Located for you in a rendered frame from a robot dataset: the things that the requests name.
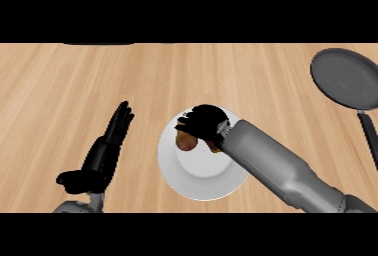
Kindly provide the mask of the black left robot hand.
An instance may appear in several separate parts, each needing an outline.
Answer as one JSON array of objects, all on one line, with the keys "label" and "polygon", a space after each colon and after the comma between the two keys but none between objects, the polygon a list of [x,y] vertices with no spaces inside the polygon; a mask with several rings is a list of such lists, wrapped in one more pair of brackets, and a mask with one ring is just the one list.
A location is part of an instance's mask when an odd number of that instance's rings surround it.
[{"label": "black left robot hand", "polygon": [[119,103],[106,131],[96,139],[79,170],[57,175],[56,183],[69,194],[103,193],[116,169],[122,142],[134,114],[128,102]]}]

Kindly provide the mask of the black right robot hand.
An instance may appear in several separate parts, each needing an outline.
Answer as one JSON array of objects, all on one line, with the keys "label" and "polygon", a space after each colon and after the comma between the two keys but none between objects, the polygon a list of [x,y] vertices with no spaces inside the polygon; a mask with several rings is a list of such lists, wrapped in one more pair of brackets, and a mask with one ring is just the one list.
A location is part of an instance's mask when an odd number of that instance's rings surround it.
[{"label": "black right robot hand", "polygon": [[190,134],[203,141],[218,143],[223,140],[218,126],[228,122],[228,118],[217,106],[208,104],[195,106],[192,111],[177,121],[177,131]]}]

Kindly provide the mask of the brown sweet potato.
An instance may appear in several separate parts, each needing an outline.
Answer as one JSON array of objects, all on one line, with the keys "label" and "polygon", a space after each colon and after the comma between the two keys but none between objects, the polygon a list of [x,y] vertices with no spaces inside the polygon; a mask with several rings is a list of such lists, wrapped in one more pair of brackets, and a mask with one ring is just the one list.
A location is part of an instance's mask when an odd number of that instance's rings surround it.
[{"label": "brown sweet potato", "polygon": [[181,122],[174,126],[177,131],[175,134],[175,145],[181,151],[192,151],[197,146],[197,141],[202,140],[212,153],[218,153],[220,149],[212,141],[214,133],[202,130],[197,126],[187,125]]}]

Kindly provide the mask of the white round plate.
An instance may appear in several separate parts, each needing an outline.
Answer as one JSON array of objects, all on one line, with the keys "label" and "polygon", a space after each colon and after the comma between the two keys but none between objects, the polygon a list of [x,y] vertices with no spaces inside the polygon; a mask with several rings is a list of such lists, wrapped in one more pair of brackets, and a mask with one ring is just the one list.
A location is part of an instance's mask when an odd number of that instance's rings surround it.
[{"label": "white round plate", "polygon": [[190,151],[178,149],[174,126],[190,110],[184,109],[165,125],[156,146],[156,161],[171,189],[192,200],[211,201],[233,193],[249,174],[223,152],[211,152],[202,140]]}]

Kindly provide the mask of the dark grey frying pan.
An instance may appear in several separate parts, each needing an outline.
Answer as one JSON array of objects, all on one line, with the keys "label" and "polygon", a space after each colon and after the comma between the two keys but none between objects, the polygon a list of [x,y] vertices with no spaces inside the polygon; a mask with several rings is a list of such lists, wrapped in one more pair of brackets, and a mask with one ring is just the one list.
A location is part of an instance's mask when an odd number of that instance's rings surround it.
[{"label": "dark grey frying pan", "polygon": [[342,48],[320,50],[310,63],[310,75],[323,95],[357,111],[370,155],[378,169],[378,132],[366,114],[378,110],[378,64]]}]

